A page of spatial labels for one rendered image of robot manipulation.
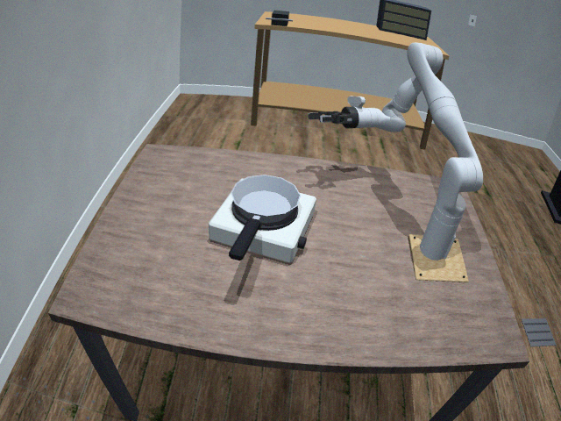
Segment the grey frying pan with black handle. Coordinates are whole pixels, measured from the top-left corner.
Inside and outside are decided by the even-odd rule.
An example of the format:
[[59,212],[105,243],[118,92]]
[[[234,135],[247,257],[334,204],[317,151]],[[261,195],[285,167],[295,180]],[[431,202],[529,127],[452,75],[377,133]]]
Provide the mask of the grey frying pan with black handle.
[[241,214],[249,218],[229,251],[233,260],[244,259],[260,223],[286,218],[298,206],[301,197],[294,184],[270,175],[249,176],[237,182],[231,195]]

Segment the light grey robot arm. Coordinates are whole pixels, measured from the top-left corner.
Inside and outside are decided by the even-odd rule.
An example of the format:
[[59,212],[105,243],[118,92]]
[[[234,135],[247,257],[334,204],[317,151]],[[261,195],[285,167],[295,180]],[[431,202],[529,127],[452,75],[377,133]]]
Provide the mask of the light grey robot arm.
[[389,132],[400,132],[406,126],[401,113],[408,112],[423,91],[434,124],[458,154],[458,158],[450,158],[445,163],[437,202],[420,244],[425,257],[441,260],[446,259],[451,250],[456,230],[465,212],[465,199],[459,192],[478,191],[483,184],[483,172],[457,102],[436,77],[444,60],[441,50],[423,43],[412,43],[408,46],[407,54],[415,75],[398,88],[394,98],[382,111],[363,108],[366,100],[362,96],[348,96],[347,101],[359,113],[356,128],[377,127]]

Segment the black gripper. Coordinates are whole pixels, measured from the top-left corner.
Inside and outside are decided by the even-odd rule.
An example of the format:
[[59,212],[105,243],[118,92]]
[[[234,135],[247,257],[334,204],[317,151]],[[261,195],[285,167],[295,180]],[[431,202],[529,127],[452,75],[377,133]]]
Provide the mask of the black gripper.
[[[322,116],[322,114],[324,114],[324,116]],[[331,123],[332,121],[334,124],[342,124],[345,128],[356,128],[359,124],[359,113],[355,107],[344,107],[342,112],[319,111],[318,113],[309,113],[309,119],[320,119],[320,122],[322,123]]]

